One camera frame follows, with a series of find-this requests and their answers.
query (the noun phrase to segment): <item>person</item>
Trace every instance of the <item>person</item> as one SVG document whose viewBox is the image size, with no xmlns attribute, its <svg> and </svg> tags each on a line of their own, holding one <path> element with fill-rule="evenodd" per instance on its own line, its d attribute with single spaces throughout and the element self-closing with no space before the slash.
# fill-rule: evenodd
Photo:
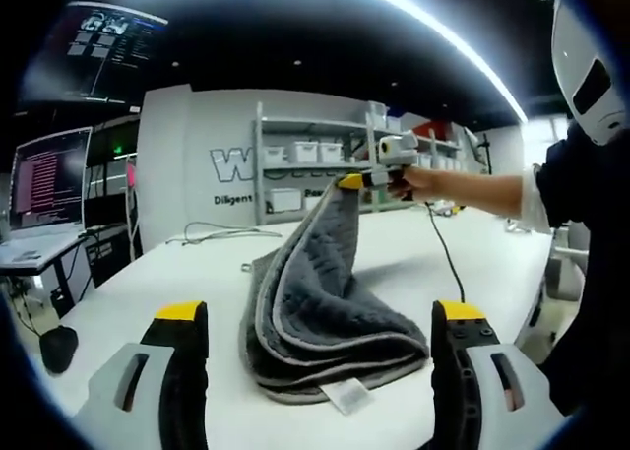
<svg viewBox="0 0 630 450">
<path fill-rule="evenodd" d="M 472 175 L 409 167 L 395 196 L 451 200 L 520 219 L 550 232 L 572 221 L 591 233 L 588 270 L 579 313 L 540 366 L 550 398 L 564 415 L 585 404 L 603 404 L 625 392 L 630 369 L 630 222 L 624 194 L 630 190 L 630 130 L 622 96 L 622 70 L 597 33 L 582 25 L 562 0 L 555 2 L 554 69 L 574 119 L 567 137 L 547 151 L 542 166 L 522 175 Z"/>
</svg>

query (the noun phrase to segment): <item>monitor screen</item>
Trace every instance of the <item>monitor screen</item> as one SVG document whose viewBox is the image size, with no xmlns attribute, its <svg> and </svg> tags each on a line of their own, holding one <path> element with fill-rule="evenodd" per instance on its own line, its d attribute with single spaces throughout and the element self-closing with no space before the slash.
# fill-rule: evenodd
<svg viewBox="0 0 630 450">
<path fill-rule="evenodd" d="M 55 133 L 16 149 L 10 228 L 79 223 L 92 128 Z"/>
<path fill-rule="evenodd" d="M 21 101 L 142 100 L 143 69 L 156 56 L 167 23 L 115 5 L 71 2 L 31 62 Z"/>
</svg>

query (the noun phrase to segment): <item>black ceiling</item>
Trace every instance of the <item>black ceiling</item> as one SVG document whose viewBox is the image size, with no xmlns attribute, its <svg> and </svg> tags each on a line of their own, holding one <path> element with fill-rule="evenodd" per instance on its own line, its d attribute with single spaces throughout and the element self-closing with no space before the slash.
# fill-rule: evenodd
<svg viewBox="0 0 630 450">
<path fill-rule="evenodd" d="M 518 123 L 508 103 L 468 59 L 382 0 L 91 1 L 169 19 L 148 87 L 190 83 L 197 91 L 307 91 L 380 100 L 473 130 Z M 550 3 L 411 1 L 474 48 L 528 116 L 565 110 L 551 66 Z M 141 100 L 144 89 L 138 88 L 130 99 Z M 53 111 L 56 122 L 51 123 Z M 22 140 L 40 134 L 33 126 L 45 133 L 63 123 L 76 126 L 73 117 L 100 119 L 96 122 L 116 111 L 126 109 L 49 104 L 20 117 L 12 132 Z"/>
</svg>

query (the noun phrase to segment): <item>white label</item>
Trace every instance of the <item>white label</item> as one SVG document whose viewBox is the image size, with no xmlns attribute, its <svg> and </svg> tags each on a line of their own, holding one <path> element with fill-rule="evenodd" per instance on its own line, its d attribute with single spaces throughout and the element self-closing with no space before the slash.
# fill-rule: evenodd
<svg viewBox="0 0 630 450">
<path fill-rule="evenodd" d="M 372 402 L 372 396 L 356 378 L 320 386 L 324 394 L 344 416 L 354 414 Z"/>
</svg>

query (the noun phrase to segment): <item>computer mouse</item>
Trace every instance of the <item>computer mouse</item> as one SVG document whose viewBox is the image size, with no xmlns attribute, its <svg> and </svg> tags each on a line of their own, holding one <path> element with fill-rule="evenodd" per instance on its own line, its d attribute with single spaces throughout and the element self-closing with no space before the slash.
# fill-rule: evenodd
<svg viewBox="0 0 630 450">
<path fill-rule="evenodd" d="M 63 325 L 41 334 L 39 349 L 46 370 L 53 374 L 65 372 L 70 367 L 78 344 L 77 332 Z"/>
</svg>

